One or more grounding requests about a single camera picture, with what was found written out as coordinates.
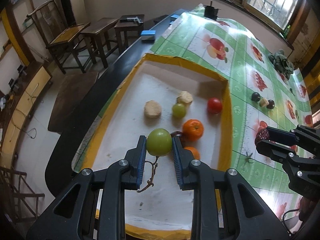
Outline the person right hand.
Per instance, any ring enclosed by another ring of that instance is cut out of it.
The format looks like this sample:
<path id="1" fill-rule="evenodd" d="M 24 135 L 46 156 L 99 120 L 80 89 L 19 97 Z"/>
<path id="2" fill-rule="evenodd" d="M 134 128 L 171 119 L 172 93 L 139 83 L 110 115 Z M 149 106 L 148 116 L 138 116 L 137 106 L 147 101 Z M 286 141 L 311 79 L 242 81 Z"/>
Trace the person right hand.
<path id="1" fill-rule="evenodd" d="M 302 197 L 299 202 L 299 220 L 302 222 L 306 222 L 312 214 L 316 205 L 316 202 Z"/>

